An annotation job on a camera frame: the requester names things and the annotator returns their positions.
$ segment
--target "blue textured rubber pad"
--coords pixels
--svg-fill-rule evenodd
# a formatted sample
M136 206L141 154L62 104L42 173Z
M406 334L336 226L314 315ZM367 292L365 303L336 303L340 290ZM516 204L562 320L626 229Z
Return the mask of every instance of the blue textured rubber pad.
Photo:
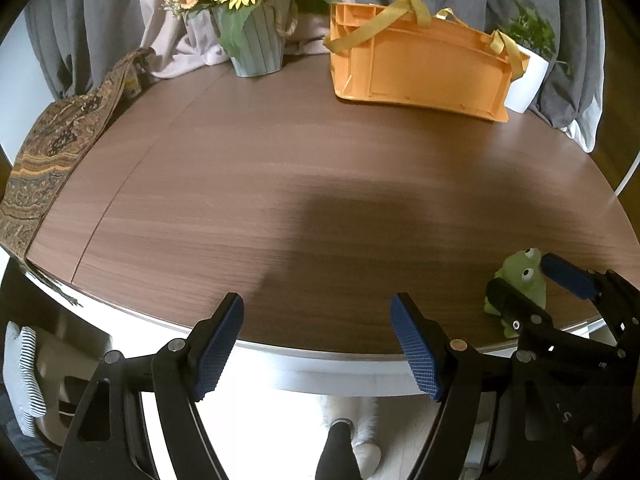
M193 392L196 400L216 389L243 322L244 302L236 295L198 362L198 379Z
M391 300L391 325L418 387L432 400L440 400L442 385L436 359L399 296Z
M540 260L542 273L581 300L595 300L598 295L593 277L555 254L545 254Z

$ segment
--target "metal screw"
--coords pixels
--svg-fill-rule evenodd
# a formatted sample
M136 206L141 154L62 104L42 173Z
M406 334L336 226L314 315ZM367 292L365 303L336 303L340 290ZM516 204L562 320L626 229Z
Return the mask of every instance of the metal screw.
M452 339L449 342L449 346L451 346L451 348L456 352L464 352L468 345L466 344L466 341L463 341L462 339Z
M171 341L169 341L169 344L167 345L167 348L171 352L177 352L178 350L182 350L185 345L186 343L184 342L184 339L177 338L171 339Z
M112 365L120 358L120 352L117 350L111 350L104 355L104 362L108 365Z
M526 350L518 350L516 352L516 359L521 363L528 363L531 361L531 354Z

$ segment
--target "green frog toy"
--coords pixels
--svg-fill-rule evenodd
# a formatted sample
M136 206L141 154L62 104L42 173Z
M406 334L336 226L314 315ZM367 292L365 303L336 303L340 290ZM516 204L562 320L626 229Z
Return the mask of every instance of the green frog toy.
M517 288L527 298L541 308L546 307L546 283L540 271L540 259L542 255L538 249L518 251L505 259L502 267L495 273L496 278L502 278L511 286ZM500 316L500 311L496 309L487 298L484 298L484 311L487 314ZM507 338L517 337L517 332L504 320L504 336Z

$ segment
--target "orange plastic basket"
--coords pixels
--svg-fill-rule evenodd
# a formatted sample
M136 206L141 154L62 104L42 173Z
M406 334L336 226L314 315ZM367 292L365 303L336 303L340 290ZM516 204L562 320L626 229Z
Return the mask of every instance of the orange plastic basket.
M384 19L372 21L385 9L391 10ZM332 51L335 94L507 121L504 99L529 57L500 32L489 35L457 18L438 19L447 14L450 9L431 19L420 0L398 0L388 7L332 4L325 45ZM385 25L385 20L395 21Z

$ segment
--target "wooden table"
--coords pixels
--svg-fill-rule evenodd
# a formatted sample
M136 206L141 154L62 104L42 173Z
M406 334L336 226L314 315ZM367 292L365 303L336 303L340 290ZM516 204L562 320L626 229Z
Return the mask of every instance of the wooden table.
M241 338L395 354L393 294L452 337L504 342L482 311L508 254L553 251L640 285L600 171L531 113L506 124L351 104L327 56L263 78L224 64L158 83L71 176L28 258L82 292L193 326L239 292ZM556 326L596 310L548 286Z

